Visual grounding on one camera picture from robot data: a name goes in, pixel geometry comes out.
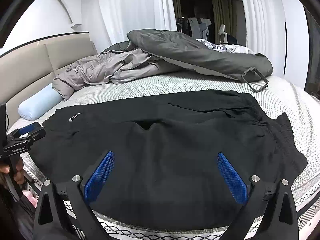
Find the clothing label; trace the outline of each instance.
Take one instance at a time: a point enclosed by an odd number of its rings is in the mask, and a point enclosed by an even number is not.
[[[81,113],[75,114],[73,117],[71,117],[71,118],[68,120],[68,122],[72,122],[73,119],[75,119],[79,114],[81,114]]]

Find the mattress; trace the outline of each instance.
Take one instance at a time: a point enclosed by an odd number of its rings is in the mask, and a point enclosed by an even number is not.
[[[308,160],[308,165],[292,185],[292,192],[297,210],[320,188],[320,104],[305,91],[295,87],[286,80],[270,76],[269,87],[262,92],[254,93],[247,84],[237,83],[225,78],[205,76],[191,71],[176,72],[165,75],[146,77],[124,84],[103,84],[88,86],[74,93],[67,101],[62,101],[40,117],[36,122],[42,124],[56,109],[66,106],[102,103],[106,101],[151,96],[167,93],[198,91],[207,89],[235,90],[239,93],[249,93],[255,97],[268,117],[276,119],[286,112],[291,122],[296,148]],[[252,87],[259,89],[263,81],[252,83]],[[20,118],[10,128],[9,132],[32,123]],[[25,170],[40,185],[46,177],[36,167],[28,153],[21,155],[25,163]],[[66,207],[72,211],[69,202]],[[320,209],[320,201],[313,205],[313,215]],[[104,215],[95,213],[102,225],[111,236],[119,239],[218,239],[226,228],[211,228],[196,231],[162,232],[125,225]],[[311,219],[312,214],[302,215],[299,218],[300,229]],[[257,218],[250,231],[254,233],[261,221]]]

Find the black pants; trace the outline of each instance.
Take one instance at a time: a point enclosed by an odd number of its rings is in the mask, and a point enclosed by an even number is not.
[[[72,122],[75,114],[80,113]],[[82,175],[106,150],[115,154],[93,210],[153,229],[192,230],[231,223],[241,206],[221,177],[223,152],[249,178],[287,179],[307,165],[290,121],[262,111],[249,94],[204,90],[65,107],[44,123],[30,155],[53,182]]]

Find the human hand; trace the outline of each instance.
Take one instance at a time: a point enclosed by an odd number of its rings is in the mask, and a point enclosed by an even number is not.
[[[18,185],[23,184],[24,175],[23,175],[23,160],[20,157],[18,163],[16,164],[17,173],[13,176],[13,179],[17,182]],[[6,180],[3,174],[8,174],[10,172],[9,165],[0,163],[0,184],[6,187]]]

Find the textured blue pad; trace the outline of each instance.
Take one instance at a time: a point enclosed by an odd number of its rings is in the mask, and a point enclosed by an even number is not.
[[[248,200],[247,186],[223,153],[218,154],[217,165],[234,199],[240,204],[245,204]]]
[[[19,133],[20,133],[20,135],[24,135],[28,132],[33,131],[34,129],[35,129],[35,125],[32,123],[32,124],[27,125],[26,127],[21,128]]]
[[[114,166],[115,155],[113,152],[108,152],[84,187],[84,199],[87,203],[97,199]]]

